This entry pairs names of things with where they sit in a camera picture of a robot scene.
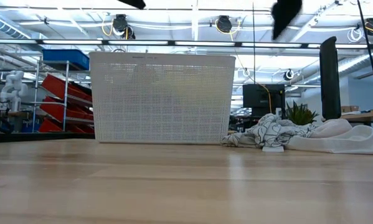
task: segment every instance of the green plant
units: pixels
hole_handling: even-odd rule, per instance
[[[292,108],[287,104],[286,117],[297,125],[311,124],[315,122],[314,119],[318,115],[319,114],[316,111],[312,113],[312,111],[302,104],[301,106],[298,106],[295,101],[293,102]]]

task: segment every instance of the white perforated panel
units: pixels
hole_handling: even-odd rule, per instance
[[[234,57],[90,54],[100,142],[218,144],[227,133]]]

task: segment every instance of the robotic arm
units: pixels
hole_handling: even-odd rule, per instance
[[[6,83],[0,94],[0,111],[9,109],[11,101],[11,111],[17,112],[20,109],[21,97],[27,95],[27,85],[22,83],[24,72],[11,71],[10,75],[6,76]]]

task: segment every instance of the blue bin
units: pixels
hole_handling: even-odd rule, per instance
[[[57,70],[65,70],[65,63],[49,63],[49,61],[65,62],[69,61],[75,66],[70,66],[70,70],[89,70],[89,57],[81,50],[42,50],[45,64]]]

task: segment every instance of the computer monitor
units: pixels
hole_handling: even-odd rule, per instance
[[[271,96],[272,113],[276,113],[276,108],[281,108],[282,115],[285,113],[285,86],[278,84],[268,84],[265,87]],[[269,96],[264,87],[258,84],[248,84],[243,86],[243,107],[252,109],[252,116],[264,116],[270,113]]]
[[[325,119],[341,117],[340,85],[336,37],[325,40],[320,47],[322,115]]]

